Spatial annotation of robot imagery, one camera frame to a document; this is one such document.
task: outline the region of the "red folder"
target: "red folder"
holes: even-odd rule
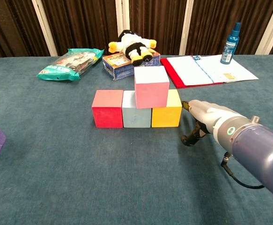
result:
[[[215,85],[215,84],[222,84],[223,82],[218,83],[208,83],[208,84],[200,84],[200,85],[188,85],[186,86],[177,72],[174,70],[170,62],[167,58],[160,59],[162,65],[164,66],[166,72],[168,73],[169,77],[171,78],[172,82],[174,83],[176,88],[192,88],[192,87],[200,87],[200,86],[208,86],[208,85]]]

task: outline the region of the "red cube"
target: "red cube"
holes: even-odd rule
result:
[[[92,111],[97,128],[122,128],[123,90],[97,90]]]

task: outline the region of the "snack bag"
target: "snack bag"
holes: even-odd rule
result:
[[[103,55],[104,50],[72,48],[52,65],[45,67],[37,78],[47,81],[80,80],[80,75]]]

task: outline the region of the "table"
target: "table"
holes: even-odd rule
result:
[[[257,115],[273,129],[273,55],[234,59],[259,80],[179,89],[181,100]],[[55,60],[0,59],[0,224],[273,224],[273,194],[234,182],[211,135],[180,142],[194,124],[186,110],[175,128],[98,129],[95,91],[133,90],[133,77],[112,81],[99,61],[78,82],[38,80]],[[259,184],[236,160],[229,166]]]

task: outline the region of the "blue box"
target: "blue box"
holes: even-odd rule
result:
[[[140,67],[160,65],[160,54],[153,49],[149,49],[149,51],[153,54],[152,59],[149,62],[142,62]],[[114,81],[134,75],[134,66],[124,53],[104,56],[103,65]]]

